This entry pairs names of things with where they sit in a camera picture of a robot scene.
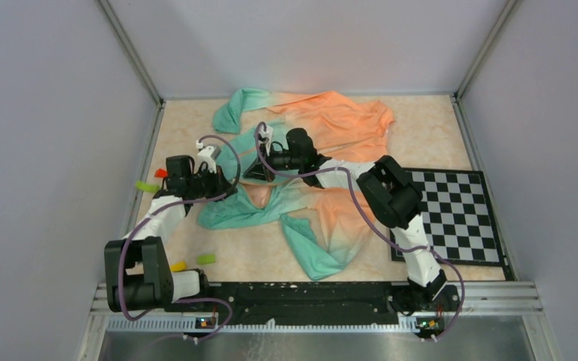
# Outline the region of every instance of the green block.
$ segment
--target green block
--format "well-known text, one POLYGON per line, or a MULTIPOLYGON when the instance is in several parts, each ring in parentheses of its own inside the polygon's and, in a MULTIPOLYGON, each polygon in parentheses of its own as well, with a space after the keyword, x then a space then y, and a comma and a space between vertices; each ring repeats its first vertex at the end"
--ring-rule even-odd
POLYGON ((160 190, 160 186, 158 184, 147 184, 143 181, 137 180, 136 189, 147 193, 156 193, 160 190))
POLYGON ((216 255, 213 253, 201 254, 196 258, 196 263, 199 265, 208 265, 216 262, 216 255))

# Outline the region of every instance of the beige floor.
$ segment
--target beige floor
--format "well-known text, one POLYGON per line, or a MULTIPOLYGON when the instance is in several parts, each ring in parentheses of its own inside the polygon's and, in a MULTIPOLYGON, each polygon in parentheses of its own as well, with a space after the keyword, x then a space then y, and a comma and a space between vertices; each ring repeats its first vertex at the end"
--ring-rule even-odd
MULTIPOLYGON (((356 102, 379 99, 394 112, 395 124, 388 134, 388 151, 405 167, 469 170, 470 164, 457 120, 448 96, 362 96, 356 102)), ((195 155, 195 140, 214 134, 211 118, 226 99, 167 102, 160 127, 148 182, 165 158, 195 155)), ((278 115, 267 110, 243 114, 242 129, 278 115)), ((234 135, 222 135, 231 139, 234 135)), ((139 215, 149 207, 151 194, 144 194, 139 215)), ((309 281, 290 248, 278 223, 245 229, 208 230, 196 224, 202 205, 192 207, 184 222, 174 231, 166 252, 170 264, 184 260, 197 266, 196 257, 215 253, 217 262, 202 267, 210 281, 309 281)), ((458 266, 467 280, 503 280, 501 268, 458 266)), ((453 272, 446 269, 449 279, 453 272)), ((347 268, 323 281, 401 281, 406 280, 403 262, 392 262, 388 245, 374 237, 347 268)))

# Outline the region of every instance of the yellow block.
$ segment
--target yellow block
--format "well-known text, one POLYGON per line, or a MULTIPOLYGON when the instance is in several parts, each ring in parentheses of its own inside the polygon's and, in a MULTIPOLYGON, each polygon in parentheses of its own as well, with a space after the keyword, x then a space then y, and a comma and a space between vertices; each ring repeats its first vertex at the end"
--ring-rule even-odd
POLYGON ((175 263, 175 264, 169 266, 169 270, 172 272, 182 272, 186 269, 187 269, 187 263, 185 263, 185 261, 180 261, 178 263, 175 263))

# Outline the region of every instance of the black and white checkerboard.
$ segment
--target black and white checkerboard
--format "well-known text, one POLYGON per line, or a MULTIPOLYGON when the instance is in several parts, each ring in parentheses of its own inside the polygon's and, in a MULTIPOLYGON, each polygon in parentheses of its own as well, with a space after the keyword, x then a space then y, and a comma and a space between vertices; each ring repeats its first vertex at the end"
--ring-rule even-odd
MULTIPOLYGON (((481 172, 407 171, 423 191, 424 230, 440 256, 456 264, 505 266, 481 172)), ((402 254, 391 250, 391 258, 401 260, 402 254)))

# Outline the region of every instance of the white wall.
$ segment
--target white wall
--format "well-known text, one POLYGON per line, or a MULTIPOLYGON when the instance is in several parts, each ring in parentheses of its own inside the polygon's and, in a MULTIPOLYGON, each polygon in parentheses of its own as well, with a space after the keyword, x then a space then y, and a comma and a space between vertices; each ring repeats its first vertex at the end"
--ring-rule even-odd
POLYGON ((452 92, 505 0, 111 0, 161 96, 452 92))
POLYGON ((93 0, 0 1, 0 360, 75 357, 154 114, 93 0))
POLYGON ((578 2, 523 2, 465 106, 519 273, 578 359, 578 2))

